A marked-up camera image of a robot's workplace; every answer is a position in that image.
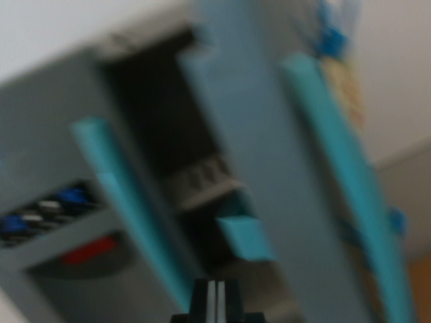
black plastic piece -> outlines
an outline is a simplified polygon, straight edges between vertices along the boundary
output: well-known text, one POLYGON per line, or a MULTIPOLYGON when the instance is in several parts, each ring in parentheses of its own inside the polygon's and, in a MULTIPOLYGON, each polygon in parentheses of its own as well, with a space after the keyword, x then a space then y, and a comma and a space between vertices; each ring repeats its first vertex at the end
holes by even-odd
POLYGON ((170 318, 170 323, 187 323, 188 319, 189 315, 187 314, 172 315, 172 317, 170 318))
POLYGON ((208 280, 196 279, 187 323, 205 323, 207 313, 208 280))
POLYGON ((242 299, 240 285, 236 279, 227 279, 224 282, 226 291, 226 321, 227 323, 244 322, 244 309, 242 307, 242 299))
POLYGON ((266 319, 263 313, 246 313, 245 322, 246 323, 266 323, 266 319))

teal bar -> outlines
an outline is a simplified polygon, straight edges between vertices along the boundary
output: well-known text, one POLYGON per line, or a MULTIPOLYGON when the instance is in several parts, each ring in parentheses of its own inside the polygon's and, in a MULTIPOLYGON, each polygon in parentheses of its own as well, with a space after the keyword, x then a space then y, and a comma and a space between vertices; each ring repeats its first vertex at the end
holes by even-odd
POLYGON ((181 266, 140 189, 114 135, 103 118, 89 117, 72 125, 75 138, 126 224, 131 237, 180 308, 190 306, 193 279, 181 266))
POLYGON ((405 263, 387 217, 388 207, 360 144, 325 85, 319 62, 297 54, 281 67, 356 217, 388 322, 416 322, 405 263))

blue plastic piece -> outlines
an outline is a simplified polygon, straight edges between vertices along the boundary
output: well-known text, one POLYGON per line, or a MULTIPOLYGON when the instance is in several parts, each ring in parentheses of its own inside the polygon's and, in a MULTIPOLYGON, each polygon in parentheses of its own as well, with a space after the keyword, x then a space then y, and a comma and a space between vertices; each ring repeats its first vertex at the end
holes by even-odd
POLYGON ((275 260, 262 230, 261 220, 250 215, 217 218, 235 256, 248 261, 275 260))
POLYGON ((334 28, 329 28, 323 33, 319 52, 321 55, 327 55, 336 59, 341 59, 343 50, 347 43, 347 38, 334 28))
POLYGON ((23 221, 19 215, 8 215, 2 219, 2 222, 2 232, 21 232, 28 229, 27 223, 23 221))
POLYGON ((393 231, 404 238, 409 227, 407 215, 397 207, 393 207, 389 211, 389 219, 391 220, 393 231))
POLYGON ((65 202, 77 203, 77 204, 86 204, 88 203, 88 199, 86 198, 83 190, 79 188, 66 188, 61 192, 58 192, 57 197, 65 202))
POLYGON ((387 321, 416 322, 405 263, 387 216, 388 207, 357 139, 325 85, 318 61, 297 54, 286 59, 282 68, 356 218, 387 321))
POLYGON ((145 259, 181 309, 189 310, 193 279, 188 275, 157 224, 108 123, 89 117, 72 126, 88 163, 109 201, 117 209, 145 259))

wooden surface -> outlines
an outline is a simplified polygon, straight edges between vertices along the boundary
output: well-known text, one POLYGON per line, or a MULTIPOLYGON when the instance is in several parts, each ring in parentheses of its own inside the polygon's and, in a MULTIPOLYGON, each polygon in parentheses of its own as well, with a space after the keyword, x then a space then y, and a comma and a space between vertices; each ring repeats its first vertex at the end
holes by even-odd
POLYGON ((410 284, 420 323, 431 323, 431 254, 409 265, 410 284))

red plastic piece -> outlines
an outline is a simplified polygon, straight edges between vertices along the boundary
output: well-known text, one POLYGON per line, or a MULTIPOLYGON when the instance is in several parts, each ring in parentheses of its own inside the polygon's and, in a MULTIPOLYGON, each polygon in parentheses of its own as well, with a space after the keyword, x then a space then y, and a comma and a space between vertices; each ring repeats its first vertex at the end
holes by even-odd
POLYGON ((116 246, 117 242, 114 238, 104 237, 64 254, 61 257, 61 262, 63 264, 82 264, 98 254, 114 249, 116 246))

